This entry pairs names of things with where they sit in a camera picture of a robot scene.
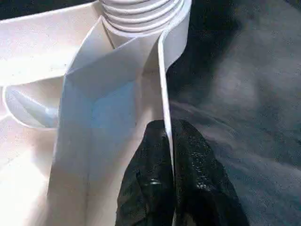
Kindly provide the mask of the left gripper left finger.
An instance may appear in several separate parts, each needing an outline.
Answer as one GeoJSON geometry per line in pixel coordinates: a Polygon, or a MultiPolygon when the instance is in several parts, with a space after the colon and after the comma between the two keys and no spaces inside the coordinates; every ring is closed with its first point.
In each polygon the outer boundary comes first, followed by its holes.
{"type": "Polygon", "coordinates": [[[174,179],[163,120],[147,124],[143,139],[125,170],[117,205],[117,226],[172,225],[174,179]]]}

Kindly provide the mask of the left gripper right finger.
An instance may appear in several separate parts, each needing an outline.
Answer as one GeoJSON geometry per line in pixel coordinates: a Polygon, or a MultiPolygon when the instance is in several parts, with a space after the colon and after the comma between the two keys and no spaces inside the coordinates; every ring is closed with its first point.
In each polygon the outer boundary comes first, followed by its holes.
{"type": "Polygon", "coordinates": [[[186,120],[172,120],[176,225],[245,226],[247,216],[224,166],[202,134],[186,120]]]}

